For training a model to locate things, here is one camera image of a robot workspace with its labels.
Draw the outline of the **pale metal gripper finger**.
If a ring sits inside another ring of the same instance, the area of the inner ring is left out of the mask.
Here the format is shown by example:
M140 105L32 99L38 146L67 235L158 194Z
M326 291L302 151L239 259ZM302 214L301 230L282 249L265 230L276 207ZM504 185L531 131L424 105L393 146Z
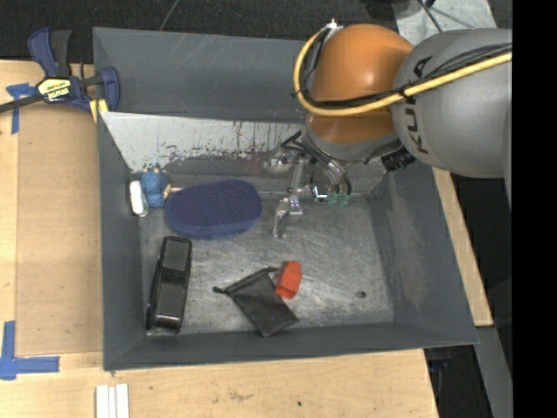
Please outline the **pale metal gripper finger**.
M282 218L282 233L286 233L290 226L293 226L303 216L299 196L290 195L284 199L284 215Z
M288 198L278 202L274 214L272 234L274 238L283 238L290 219L290 204Z

